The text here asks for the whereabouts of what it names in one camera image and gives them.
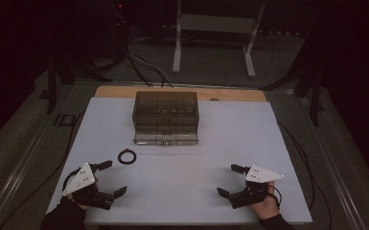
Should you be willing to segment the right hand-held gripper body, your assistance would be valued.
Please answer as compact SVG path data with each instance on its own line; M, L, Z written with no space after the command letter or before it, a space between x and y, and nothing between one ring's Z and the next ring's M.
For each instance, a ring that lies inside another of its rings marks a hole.
M267 196L267 183L283 177L281 173L252 165L248 174L245 174L245 188L230 195L228 200L234 209L259 203Z

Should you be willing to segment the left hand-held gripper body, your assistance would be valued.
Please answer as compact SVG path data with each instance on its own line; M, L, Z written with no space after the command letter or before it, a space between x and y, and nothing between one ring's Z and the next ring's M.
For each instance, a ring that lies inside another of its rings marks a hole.
M71 195L78 204L109 210L115 197L99 191L95 176L97 165L85 163L70 172L63 182L61 194Z

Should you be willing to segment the person's right hand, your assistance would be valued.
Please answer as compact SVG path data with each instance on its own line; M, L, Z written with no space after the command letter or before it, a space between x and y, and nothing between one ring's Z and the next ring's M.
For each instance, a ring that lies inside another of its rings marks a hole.
M251 205L258 219L270 219L280 214L278 202L274 195L274 182L267 183L267 196L259 203Z

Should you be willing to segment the white table mat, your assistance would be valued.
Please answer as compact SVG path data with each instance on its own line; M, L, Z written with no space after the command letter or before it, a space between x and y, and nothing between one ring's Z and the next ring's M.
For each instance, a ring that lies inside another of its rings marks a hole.
M311 213L269 103L199 103L198 143L194 146L138 146L133 142L132 99L93 98L62 170L67 176L82 164L111 160L97 172L103 193L127 186L110 210L92 208L91 225L250 224L248 207L232 208L217 188L243 189L245 177L232 164L281 173L281 213L296 224Z

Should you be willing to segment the smoky transparent drawer box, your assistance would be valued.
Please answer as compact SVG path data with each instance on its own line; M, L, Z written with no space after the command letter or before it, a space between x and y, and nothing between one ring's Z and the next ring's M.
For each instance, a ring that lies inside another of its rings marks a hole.
M196 145L199 122L197 93L138 91L132 121L136 145Z

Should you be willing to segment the black tripod stand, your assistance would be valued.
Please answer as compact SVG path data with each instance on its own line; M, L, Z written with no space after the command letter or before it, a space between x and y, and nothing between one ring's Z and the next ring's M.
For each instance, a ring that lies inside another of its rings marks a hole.
M293 95L298 98L306 97L311 93L310 118L318 127L318 111L320 108L320 87L322 74L326 67L326 55L320 48L321 34L311 30L301 46L288 73L279 80L260 87L260 90L271 91L294 80L299 80L293 89Z
M57 105L57 79L65 84L72 84L76 80L72 68L82 71L96 81L111 82L111 79L100 75L93 68L63 53L57 45L52 44L47 51L48 89L43 92L43 97L48 100L47 114L51 114Z

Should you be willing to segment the dark device with red light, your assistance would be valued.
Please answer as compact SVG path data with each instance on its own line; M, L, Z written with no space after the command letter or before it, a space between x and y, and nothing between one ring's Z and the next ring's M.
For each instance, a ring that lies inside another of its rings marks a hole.
M129 39L129 20L127 0L109 0L112 16L113 50L112 61L119 64L126 55Z

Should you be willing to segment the white metal stand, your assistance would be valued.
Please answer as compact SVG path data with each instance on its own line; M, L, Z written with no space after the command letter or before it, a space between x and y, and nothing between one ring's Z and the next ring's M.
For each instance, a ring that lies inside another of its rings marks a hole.
M203 31L249 34L248 43L242 47L243 60L249 78L256 77L251 51L257 37L261 20L265 11L265 4L260 4L257 14L252 18L215 16L202 14L187 14L182 12L182 0L176 0L175 48L173 54L173 72L178 74L181 66L181 32Z

